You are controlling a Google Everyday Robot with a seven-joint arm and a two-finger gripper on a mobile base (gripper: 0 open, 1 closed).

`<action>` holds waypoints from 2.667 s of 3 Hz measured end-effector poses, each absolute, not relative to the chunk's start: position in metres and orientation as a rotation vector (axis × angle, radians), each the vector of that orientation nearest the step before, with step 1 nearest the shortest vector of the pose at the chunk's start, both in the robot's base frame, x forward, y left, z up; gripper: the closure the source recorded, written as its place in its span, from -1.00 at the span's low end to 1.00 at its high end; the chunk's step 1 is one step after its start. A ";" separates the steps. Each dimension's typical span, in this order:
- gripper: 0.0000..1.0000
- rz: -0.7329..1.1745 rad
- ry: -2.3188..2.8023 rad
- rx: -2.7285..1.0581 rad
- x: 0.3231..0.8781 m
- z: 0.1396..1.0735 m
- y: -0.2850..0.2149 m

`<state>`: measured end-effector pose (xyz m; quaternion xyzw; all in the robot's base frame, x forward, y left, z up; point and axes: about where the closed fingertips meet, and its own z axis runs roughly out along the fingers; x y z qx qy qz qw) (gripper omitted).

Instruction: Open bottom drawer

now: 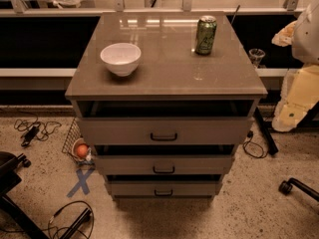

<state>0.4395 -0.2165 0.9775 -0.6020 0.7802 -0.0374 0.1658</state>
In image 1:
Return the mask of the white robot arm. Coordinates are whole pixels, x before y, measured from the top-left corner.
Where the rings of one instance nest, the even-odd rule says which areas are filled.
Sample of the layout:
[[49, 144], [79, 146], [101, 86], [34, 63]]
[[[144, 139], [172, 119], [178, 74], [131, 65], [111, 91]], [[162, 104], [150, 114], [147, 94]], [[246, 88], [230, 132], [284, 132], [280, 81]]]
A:
[[292, 57], [302, 63], [286, 73], [272, 120], [276, 131], [286, 132], [296, 128], [319, 102], [319, 0], [275, 34], [272, 43], [290, 46]]

